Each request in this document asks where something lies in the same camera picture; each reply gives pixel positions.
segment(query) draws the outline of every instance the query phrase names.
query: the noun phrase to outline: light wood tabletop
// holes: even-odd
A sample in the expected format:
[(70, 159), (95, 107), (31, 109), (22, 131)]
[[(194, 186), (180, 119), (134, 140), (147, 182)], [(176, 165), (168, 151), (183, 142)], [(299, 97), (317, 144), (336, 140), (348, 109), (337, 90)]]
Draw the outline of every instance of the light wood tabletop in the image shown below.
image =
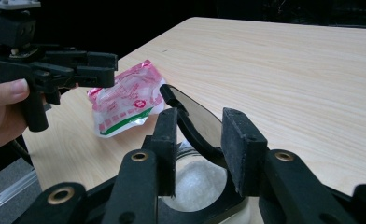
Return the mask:
[[(116, 74), (146, 59), (220, 119), (223, 107), (246, 113), (270, 149), (296, 153), (323, 184), (352, 195), (366, 183), (366, 29), (191, 18), (121, 58)], [(42, 189), (101, 184), (153, 132), (157, 116), (95, 136), (90, 89), (64, 94), (47, 130), (23, 135)]]

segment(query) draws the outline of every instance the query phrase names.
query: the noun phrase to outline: dark wall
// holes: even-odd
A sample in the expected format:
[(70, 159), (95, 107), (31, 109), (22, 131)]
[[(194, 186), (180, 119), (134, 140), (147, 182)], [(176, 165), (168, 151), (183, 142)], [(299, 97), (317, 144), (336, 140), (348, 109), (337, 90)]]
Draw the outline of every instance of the dark wall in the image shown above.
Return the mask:
[(122, 57), (191, 16), (215, 17), (213, 0), (42, 0), (31, 9), (34, 43), (60, 44)]
[(218, 17), (223, 19), (263, 21), (262, 0), (217, 0)]

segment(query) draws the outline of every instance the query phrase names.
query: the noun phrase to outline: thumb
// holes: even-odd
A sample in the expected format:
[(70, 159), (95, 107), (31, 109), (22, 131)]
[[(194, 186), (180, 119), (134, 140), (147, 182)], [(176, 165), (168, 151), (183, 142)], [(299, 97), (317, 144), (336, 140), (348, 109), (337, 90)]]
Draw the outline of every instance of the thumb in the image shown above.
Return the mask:
[(29, 95), (26, 80), (18, 79), (0, 84), (0, 105), (11, 105), (20, 102)]

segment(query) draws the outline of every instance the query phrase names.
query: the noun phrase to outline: finger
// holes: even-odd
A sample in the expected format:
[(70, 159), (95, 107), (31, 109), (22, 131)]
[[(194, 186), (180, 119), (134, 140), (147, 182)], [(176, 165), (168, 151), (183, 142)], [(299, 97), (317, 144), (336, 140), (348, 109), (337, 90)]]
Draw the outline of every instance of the finger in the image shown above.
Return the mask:
[(19, 79), (0, 84), (0, 105), (11, 105), (26, 99), (29, 95), (28, 83)]
[(18, 113), (20, 110), (18, 105), (8, 105), (5, 106), (3, 113), (4, 116), (2, 123), (0, 124), (0, 146), (17, 138), (19, 135), (25, 131), (27, 124), (23, 118), (22, 113)]

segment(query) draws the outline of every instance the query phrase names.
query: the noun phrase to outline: pink plastic bag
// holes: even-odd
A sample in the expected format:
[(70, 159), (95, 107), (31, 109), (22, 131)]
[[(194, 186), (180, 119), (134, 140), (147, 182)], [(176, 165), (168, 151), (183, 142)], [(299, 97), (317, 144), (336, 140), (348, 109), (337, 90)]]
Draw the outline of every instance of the pink plastic bag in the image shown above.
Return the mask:
[(145, 60), (115, 76), (114, 83), (111, 88), (94, 88), (87, 92), (98, 136), (111, 137), (142, 125), (149, 115), (163, 111), (160, 86), (165, 80), (151, 61)]

